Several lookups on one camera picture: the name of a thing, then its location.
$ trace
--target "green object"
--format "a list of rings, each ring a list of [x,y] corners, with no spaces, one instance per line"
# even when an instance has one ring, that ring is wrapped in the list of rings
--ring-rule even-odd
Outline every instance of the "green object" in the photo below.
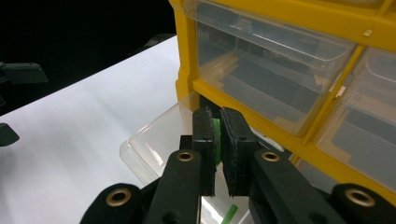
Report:
[[[218,138],[218,145],[216,147],[216,166],[218,166],[221,163],[220,119],[213,119],[213,123],[215,124],[216,137]]]
[[[236,206],[235,204],[231,205],[230,210],[228,210],[221,224],[229,224],[233,219],[233,216],[235,216],[237,210],[238,210],[238,206]]]

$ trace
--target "white table surface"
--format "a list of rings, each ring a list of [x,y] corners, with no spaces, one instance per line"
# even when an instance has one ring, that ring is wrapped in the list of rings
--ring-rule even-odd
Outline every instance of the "white table surface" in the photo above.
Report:
[[[123,141],[177,102],[177,39],[0,117],[19,136],[0,147],[0,223],[79,223],[105,188],[141,188]]]

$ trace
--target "black background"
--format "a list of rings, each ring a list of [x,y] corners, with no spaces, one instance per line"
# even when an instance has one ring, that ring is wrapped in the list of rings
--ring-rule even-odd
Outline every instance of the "black background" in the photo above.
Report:
[[[49,82],[0,84],[0,116],[132,56],[156,34],[176,32],[167,0],[7,1],[0,6],[0,62],[38,63]]]

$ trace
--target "transparent plastic box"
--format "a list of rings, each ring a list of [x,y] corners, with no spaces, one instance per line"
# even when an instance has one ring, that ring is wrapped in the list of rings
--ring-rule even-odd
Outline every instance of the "transparent plastic box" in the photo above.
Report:
[[[317,146],[396,191],[396,54],[369,49]]]
[[[192,111],[198,108],[199,95],[192,93],[120,146],[122,160],[144,186],[163,174],[169,155],[178,150],[180,136],[192,134]],[[202,198],[202,223],[222,223],[233,205],[237,210],[229,223],[254,223],[248,197],[229,197],[221,164],[216,171],[215,194],[213,198]]]
[[[290,24],[190,0],[199,75],[289,133],[319,109],[355,44]]]

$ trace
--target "yellow plastic frame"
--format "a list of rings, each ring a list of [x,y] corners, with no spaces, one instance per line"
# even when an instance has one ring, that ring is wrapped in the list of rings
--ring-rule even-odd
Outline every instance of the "yellow plastic frame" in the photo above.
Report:
[[[175,11],[180,57],[180,70],[176,83],[178,100],[197,91],[219,106],[238,109],[244,114],[250,126],[292,151],[295,155],[294,161],[301,158],[340,183],[363,185],[396,205],[395,192],[330,157],[319,150],[313,141],[337,101],[336,94],[365,48],[371,46],[396,51],[394,1],[384,0],[367,7],[319,0],[212,0],[211,2],[349,39],[358,43],[358,46],[311,126],[302,135],[295,136],[199,78],[195,21],[186,17],[184,0],[170,0]]]

